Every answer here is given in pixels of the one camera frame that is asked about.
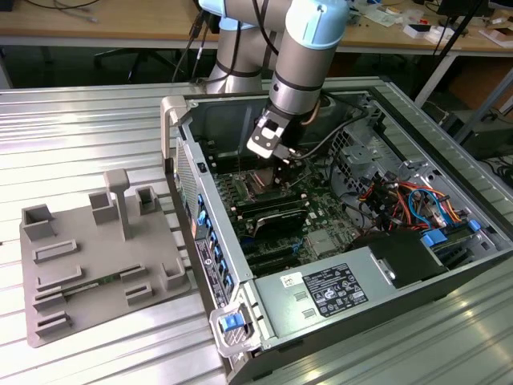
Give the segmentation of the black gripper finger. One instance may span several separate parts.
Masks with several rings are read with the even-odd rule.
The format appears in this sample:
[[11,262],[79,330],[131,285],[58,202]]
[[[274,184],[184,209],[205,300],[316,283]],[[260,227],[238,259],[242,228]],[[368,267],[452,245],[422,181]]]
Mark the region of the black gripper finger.
[[289,188],[292,171],[293,166],[288,160],[278,158],[276,161],[276,185],[280,188]]

